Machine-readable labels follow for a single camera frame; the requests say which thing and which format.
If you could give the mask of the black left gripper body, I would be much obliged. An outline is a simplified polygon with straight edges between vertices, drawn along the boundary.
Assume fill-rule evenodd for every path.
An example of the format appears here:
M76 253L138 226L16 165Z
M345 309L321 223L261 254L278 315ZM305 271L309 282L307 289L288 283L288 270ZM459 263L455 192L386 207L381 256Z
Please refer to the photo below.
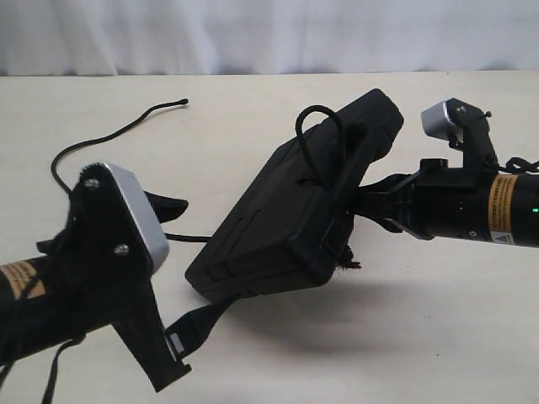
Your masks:
M83 167L68 217L52 273L71 330L112 326L151 381L187 375L158 312L149 253L104 162Z

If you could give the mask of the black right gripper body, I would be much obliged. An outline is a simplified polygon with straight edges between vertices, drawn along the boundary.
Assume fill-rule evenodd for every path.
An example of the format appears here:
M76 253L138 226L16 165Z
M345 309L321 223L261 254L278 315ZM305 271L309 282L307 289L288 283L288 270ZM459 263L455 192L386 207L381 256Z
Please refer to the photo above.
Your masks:
M386 231L419 231L412 219L414 191L428 173L448 168L448 160L425 158L412 174L395 173L357 189L357 215L380 225Z

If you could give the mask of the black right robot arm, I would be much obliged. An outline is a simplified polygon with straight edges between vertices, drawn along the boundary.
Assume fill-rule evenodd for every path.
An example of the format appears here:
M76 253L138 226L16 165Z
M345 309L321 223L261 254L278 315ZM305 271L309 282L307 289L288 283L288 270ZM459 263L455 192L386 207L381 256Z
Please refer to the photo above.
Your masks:
M420 240L538 246L538 177L532 174L423 159L416 173L359 187L352 210L387 231Z

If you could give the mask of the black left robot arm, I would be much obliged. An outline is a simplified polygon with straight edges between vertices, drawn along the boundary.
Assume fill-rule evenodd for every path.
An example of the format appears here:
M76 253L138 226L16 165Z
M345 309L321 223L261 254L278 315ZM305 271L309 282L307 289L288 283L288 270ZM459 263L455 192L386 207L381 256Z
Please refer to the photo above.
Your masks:
M184 359L233 298L163 325L152 276L169 245L156 207L171 217L186 202L148 197L132 172L110 163L83 168L65 228L40 246L39 257L1 267L3 364L112 326L156 391L189 373Z

